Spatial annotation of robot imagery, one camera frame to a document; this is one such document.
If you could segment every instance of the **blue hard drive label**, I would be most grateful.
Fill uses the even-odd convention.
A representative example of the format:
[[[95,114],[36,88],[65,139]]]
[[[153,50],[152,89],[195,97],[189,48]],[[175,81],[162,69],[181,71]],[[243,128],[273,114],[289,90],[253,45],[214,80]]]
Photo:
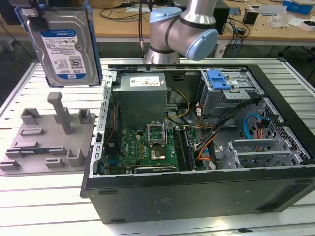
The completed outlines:
[[[82,79],[86,74],[83,58],[72,29],[50,30],[41,33],[55,73],[62,79]]]

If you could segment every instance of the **floor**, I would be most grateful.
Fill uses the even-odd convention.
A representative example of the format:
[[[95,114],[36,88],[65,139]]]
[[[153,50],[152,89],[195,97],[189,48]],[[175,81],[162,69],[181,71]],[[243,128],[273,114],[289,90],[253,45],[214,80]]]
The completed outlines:
[[[3,50],[0,53],[0,105],[10,95],[15,85],[19,82],[24,72],[32,62],[32,58],[21,49],[20,45],[15,43],[14,52],[9,53]],[[35,51],[30,42],[23,43],[24,48],[31,54],[33,58],[36,57]],[[101,44],[102,58],[138,58],[141,57],[140,50],[137,43],[102,43]],[[245,45],[238,57],[240,58],[265,58],[268,46]],[[270,57],[277,57],[278,52],[284,49],[283,46],[277,46],[272,51]],[[225,57],[232,57],[233,49],[227,52]],[[304,77],[308,78],[311,71],[314,69],[315,60],[308,61],[310,57],[307,52],[291,47],[283,56],[288,62]],[[315,85],[315,72],[309,78],[312,85]]]

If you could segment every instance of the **workbench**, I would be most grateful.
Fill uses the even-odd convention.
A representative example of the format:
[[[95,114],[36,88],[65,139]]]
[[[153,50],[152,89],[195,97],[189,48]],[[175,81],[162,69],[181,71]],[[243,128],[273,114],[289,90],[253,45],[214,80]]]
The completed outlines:
[[[269,0],[262,0],[268,5],[282,5],[281,3],[275,3]],[[249,0],[247,2],[235,2],[224,1],[229,7],[239,7],[244,10],[248,5],[261,5],[256,0]],[[96,40],[98,42],[139,42],[138,34],[138,21],[132,22],[116,22],[105,19],[100,16],[101,9],[93,9],[93,22],[95,26]],[[136,14],[136,12],[121,12],[123,9],[115,9],[116,12],[112,12],[110,17],[120,18]],[[244,11],[241,11],[241,16],[233,16],[235,19],[242,21]],[[110,11],[104,12],[105,16],[108,16]],[[296,17],[309,19],[310,15],[302,15],[289,12],[289,14]],[[307,32],[299,27],[290,26],[290,28],[276,28],[272,29],[268,25],[268,19],[270,17],[258,16],[254,25],[247,25],[251,32],[249,36],[244,40],[243,44],[250,45],[284,45],[284,46],[315,46],[315,33]],[[143,13],[143,37],[145,42],[149,42],[150,38],[150,14]],[[244,27],[240,23],[236,23],[238,27]],[[29,40],[27,33],[21,26],[8,26],[7,30],[17,39],[21,41]],[[227,25],[224,34],[219,36],[218,47],[215,57],[222,57],[226,45],[229,43],[233,36],[233,30],[230,25]],[[12,38],[0,27],[0,40],[12,41]]]
[[[195,63],[186,59],[182,63]],[[141,64],[140,59],[102,59],[103,74],[111,64]],[[288,62],[277,59],[205,59],[199,64],[257,64],[280,91],[303,122],[315,134],[315,89]],[[24,108],[54,114],[47,102],[52,91],[63,94],[70,113],[89,108],[99,114],[104,83],[98,87],[48,87],[40,64],[33,63],[0,108],[0,156],[10,147]],[[0,235],[218,235],[298,236],[315,234],[315,192],[281,213],[225,216],[157,222],[103,225],[90,199],[82,199],[83,173],[0,177]]]

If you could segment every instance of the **slotted aluminum surface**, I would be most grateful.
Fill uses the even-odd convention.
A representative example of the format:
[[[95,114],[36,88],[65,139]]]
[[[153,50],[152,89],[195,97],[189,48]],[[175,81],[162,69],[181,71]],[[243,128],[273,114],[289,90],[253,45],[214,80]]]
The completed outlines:
[[[103,59],[103,74],[108,64],[141,64],[139,59]],[[315,133],[313,89],[285,62],[277,59],[207,59],[202,64],[258,64],[276,85],[301,119]],[[41,114],[53,114],[46,101],[51,91],[63,94],[63,103],[71,113],[90,108],[99,114],[103,96],[101,87],[50,88],[40,65],[33,64],[7,102],[0,108],[0,156],[4,155],[22,121],[26,107],[38,107]],[[113,224],[100,221],[89,199],[79,196],[83,174],[0,177],[0,235],[170,235],[195,236],[241,235],[238,229],[253,232],[247,236],[315,235],[315,192],[307,195],[282,213],[211,217],[145,223]]]

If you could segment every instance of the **motherboard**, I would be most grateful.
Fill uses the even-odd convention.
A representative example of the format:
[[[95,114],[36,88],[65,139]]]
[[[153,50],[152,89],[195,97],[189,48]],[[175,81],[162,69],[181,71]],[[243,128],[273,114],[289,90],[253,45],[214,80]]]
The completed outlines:
[[[118,156],[106,158],[106,174],[186,171],[194,168],[193,129],[123,130]]]

